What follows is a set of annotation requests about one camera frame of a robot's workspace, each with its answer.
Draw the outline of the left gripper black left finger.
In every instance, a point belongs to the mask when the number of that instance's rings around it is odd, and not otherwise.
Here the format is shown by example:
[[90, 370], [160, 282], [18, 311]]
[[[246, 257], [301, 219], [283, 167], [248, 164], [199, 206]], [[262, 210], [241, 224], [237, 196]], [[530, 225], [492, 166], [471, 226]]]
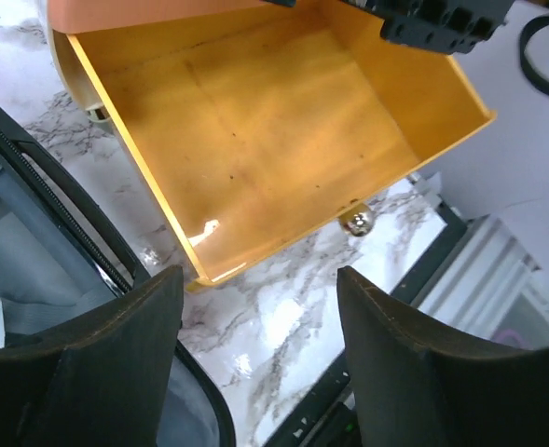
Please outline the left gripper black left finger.
[[171, 266], [0, 349], [0, 446], [153, 446], [183, 310]]

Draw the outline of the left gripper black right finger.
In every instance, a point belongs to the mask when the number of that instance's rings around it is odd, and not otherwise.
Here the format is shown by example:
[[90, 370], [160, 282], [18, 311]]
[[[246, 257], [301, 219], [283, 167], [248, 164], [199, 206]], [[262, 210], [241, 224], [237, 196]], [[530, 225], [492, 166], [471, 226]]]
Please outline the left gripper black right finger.
[[496, 344], [420, 313], [401, 333], [429, 350], [447, 446], [549, 446], [549, 346]]

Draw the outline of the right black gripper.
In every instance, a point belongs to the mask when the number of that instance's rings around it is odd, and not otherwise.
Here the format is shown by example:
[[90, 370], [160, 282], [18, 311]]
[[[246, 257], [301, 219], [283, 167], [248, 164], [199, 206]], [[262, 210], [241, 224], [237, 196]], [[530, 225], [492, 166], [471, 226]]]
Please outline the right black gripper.
[[501, 27], [511, 1], [347, 1], [346, 7], [368, 16], [357, 20], [324, 1], [322, 14], [349, 50], [367, 47], [377, 35], [387, 43], [453, 55], [467, 54]]

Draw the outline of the pink and teal kids suitcase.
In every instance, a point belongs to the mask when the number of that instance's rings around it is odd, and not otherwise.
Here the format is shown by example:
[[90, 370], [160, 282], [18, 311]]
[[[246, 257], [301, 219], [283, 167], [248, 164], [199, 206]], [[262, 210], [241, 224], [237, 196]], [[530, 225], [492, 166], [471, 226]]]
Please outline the pink and teal kids suitcase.
[[[95, 201], [0, 107], [5, 347], [140, 288], [151, 275]], [[178, 338], [153, 446], [232, 446], [230, 410]]]

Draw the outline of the yellow drawer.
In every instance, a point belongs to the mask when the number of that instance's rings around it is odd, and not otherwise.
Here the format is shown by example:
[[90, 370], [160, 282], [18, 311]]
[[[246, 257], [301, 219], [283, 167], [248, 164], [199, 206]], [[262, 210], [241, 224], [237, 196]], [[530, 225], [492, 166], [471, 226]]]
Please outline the yellow drawer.
[[457, 62], [338, 1], [69, 34], [196, 270], [223, 283], [486, 127]]

